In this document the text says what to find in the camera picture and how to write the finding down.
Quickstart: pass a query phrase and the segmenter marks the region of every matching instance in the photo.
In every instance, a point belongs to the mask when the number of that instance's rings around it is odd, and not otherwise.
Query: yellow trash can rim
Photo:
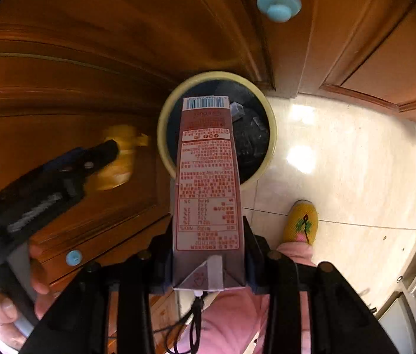
[[[229,72],[205,72],[197,74],[193,77],[182,82],[179,86],[177,86],[172,93],[167,98],[164,106],[159,115],[159,121],[157,123],[157,147],[159,149],[160,158],[164,163],[165,168],[169,172],[170,176],[175,179],[177,172],[176,166],[170,157],[169,149],[167,147],[167,123],[169,120],[170,113],[175,106],[175,103],[179,100],[179,98],[189,89],[193,88],[194,86],[211,80],[230,80],[235,81],[241,85],[244,85],[248,88],[260,101],[261,105],[264,107],[265,113],[267,114],[267,119],[269,122],[269,132],[270,132],[270,139],[269,145],[267,149],[267,153],[262,161],[261,165],[257,169],[257,171],[244,183],[242,183],[241,188],[249,187],[253,182],[256,182],[260,176],[265,172],[270,161],[273,157],[273,152],[275,151],[275,144],[277,142],[277,124],[275,122],[275,115],[273,114],[273,110],[265,98],[265,95],[260,91],[260,89],[252,84],[249,80],[245,79],[244,77],[238,76],[234,73]]]

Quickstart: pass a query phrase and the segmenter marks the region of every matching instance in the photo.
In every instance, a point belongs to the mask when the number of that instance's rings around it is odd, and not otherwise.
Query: human hand
[[[54,295],[49,287],[46,271],[36,259],[41,253],[42,250],[38,245],[29,244],[31,285],[37,292],[34,311],[38,319],[43,317],[54,302]],[[0,293],[0,340],[16,350],[21,349],[26,340],[25,336],[14,325],[18,316],[19,312],[11,299]]]

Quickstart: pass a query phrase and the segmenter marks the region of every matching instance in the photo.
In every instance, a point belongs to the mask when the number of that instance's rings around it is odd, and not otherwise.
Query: pink clothing
[[[296,263],[314,266],[311,262],[313,247],[307,243],[282,243],[277,250]],[[302,354],[309,354],[311,329],[306,292],[300,292],[300,301]],[[203,311],[198,354],[242,354],[257,332],[260,333],[254,354],[260,354],[264,347],[268,307],[269,296],[254,295],[248,287],[219,293]],[[180,353],[190,348],[188,332],[189,329],[185,329],[177,345]]]

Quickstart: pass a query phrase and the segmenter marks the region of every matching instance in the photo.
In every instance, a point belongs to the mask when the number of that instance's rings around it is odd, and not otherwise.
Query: blue knob
[[[257,0],[257,7],[275,22],[286,22],[298,14],[301,0]]]
[[[77,266],[82,262],[82,258],[82,253],[79,250],[72,250],[67,253],[65,262],[67,262],[67,265],[69,266]]]
[[[267,16],[275,22],[287,22],[291,18],[291,9],[286,5],[273,4],[267,9]]]

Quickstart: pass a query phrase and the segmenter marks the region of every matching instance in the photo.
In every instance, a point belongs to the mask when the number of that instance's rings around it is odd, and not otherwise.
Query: tile grout line
[[[286,217],[288,215],[288,214],[281,214],[281,213],[273,213],[272,211],[266,211],[266,210],[258,210],[258,209],[251,209],[251,208],[244,208],[244,209],[253,210],[253,211],[260,211],[262,213],[268,213],[268,214],[275,214],[277,216],[285,216]],[[374,226],[374,225],[364,225],[364,224],[352,224],[352,223],[349,223],[349,222],[328,221],[326,219],[318,219],[318,221],[329,222],[331,224],[345,224],[345,225],[352,225],[352,226],[374,227],[374,228],[377,228],[377,229],[416,230],[416,229],[406,228],[406,227],[389,227],[389,226]]]
[[[252,206],[253,206],[254,208],[256,207],[257,187],[259,186],[259,180],[260,180],[260,179],[258,179],[258,180],[256,181],[256,189],[254,190],[254,203],[252,204]]]

